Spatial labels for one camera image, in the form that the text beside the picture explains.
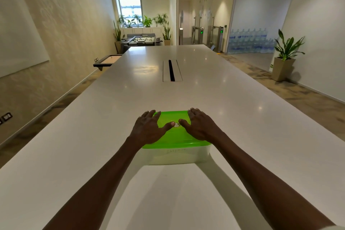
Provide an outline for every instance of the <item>left hand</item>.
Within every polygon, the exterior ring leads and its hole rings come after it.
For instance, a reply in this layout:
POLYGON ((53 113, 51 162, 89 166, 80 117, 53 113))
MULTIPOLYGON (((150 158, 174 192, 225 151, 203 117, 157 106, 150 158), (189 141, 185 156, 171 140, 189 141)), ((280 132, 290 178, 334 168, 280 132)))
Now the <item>left hand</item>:
POLYGON ((161 112, 159 111, 155 116, 156 110, 146 111, 134 124, 133 130, 129 135, 128 139, 131 144, 142 148, 146 144, 153 144, 157 142, 165 133, 174 127, 175 122, 169 122, 164 127, 159 128, 157 121, 160 117, 161 112))

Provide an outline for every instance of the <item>stack of water bottles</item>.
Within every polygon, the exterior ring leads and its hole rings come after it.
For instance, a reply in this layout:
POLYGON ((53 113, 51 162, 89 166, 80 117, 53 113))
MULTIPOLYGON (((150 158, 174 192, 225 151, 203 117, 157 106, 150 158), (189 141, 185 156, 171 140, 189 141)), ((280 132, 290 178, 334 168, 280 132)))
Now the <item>stack of water bottles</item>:
POLYGON ((230 33, 228 53, 242 54, 242 53, 273 53, 276 42, 273 39, 267 40, 268 31, 261 28, 257 31, 239 29, 230 33))

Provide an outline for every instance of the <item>textured wall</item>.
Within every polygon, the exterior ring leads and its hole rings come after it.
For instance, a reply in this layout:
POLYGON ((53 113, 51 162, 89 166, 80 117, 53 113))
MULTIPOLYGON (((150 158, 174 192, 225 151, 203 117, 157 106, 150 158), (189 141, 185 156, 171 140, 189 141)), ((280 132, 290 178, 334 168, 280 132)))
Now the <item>textured wall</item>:
POLYGON ((78 84, 95 58, 116 52, 111 0, 25 0, 50 61, 0 78, 0 143, 78 84))

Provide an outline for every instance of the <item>wall socket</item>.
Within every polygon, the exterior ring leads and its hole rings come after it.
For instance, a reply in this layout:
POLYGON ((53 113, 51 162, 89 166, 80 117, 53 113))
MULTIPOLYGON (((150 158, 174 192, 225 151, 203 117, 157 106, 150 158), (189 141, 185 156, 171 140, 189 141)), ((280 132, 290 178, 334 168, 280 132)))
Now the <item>wall socket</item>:
POLYGON ((13 115, 12 115, 10 112, 8 112, 8 113, 4 114, 1 118, 2 118, 5 122, 7 122, 7 121, 9 121, 12 117, 13 117, 13 115))

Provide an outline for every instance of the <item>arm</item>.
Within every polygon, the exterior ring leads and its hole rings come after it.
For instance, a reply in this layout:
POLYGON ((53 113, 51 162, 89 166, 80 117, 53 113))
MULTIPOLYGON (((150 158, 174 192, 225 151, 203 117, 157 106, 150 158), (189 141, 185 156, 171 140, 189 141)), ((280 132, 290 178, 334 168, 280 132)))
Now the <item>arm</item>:
POLYGON ((319 230, 334 226, 324 214, 278 176, 240 149, 199 109, 188 110, 191 125, 180 119, 186 131, 212 143, 244 184, 261 214, 274 230, 319 230))
POLYGON ((158 141, 175 123, 158 128, 160 116, 155 110, 140 116, 118 152, 86 183, 49 221, 43 230, 97 230, 120 180, 136 152, 146 144, 158 141))

